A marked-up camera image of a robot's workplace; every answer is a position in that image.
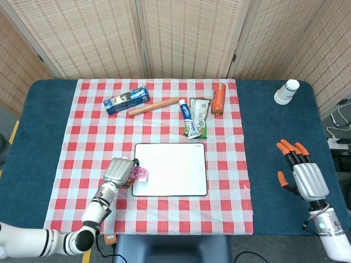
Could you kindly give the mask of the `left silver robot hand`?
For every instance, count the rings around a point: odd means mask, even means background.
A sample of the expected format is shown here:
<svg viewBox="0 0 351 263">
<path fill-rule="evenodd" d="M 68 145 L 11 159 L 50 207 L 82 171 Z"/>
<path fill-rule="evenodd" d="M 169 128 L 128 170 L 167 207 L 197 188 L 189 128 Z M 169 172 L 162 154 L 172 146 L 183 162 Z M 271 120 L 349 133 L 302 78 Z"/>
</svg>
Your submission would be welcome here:
<svg viewBox="0 0 351 263">
<path fill-rule="evenodd" d="M 133 179 L 129 179 L 131 170 L 133 167 L 138 166 L 139 160 L 136 158 L 130 160 L 128 158 L 114 157 L 104 172 L 103 180 L 104 182 L 111 182 L 115 184 L 117 188 L 129 188 L 134 184 Z"/>
</svg>

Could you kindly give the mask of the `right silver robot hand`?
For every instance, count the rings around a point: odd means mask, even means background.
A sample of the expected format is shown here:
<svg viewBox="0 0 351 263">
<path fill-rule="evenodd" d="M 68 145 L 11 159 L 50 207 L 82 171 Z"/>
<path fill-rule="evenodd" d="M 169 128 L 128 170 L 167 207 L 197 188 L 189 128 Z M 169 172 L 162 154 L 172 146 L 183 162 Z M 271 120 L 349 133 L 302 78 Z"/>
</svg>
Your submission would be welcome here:
<svg viewBox="0 0 351 263">
<path fill-rule="evenodd" d="M 290 185 L 284 173 L 278 171 L 280 186 L 301 196 L 307 202 L 325 199 L 329 195 L 329 189 L 320 168 L 312 161 L 308 150 L 299 142 L 291 145 L 285 139 L 277 142 L 276 146 L 285 156 L 296 184 Z"/>
</svg>

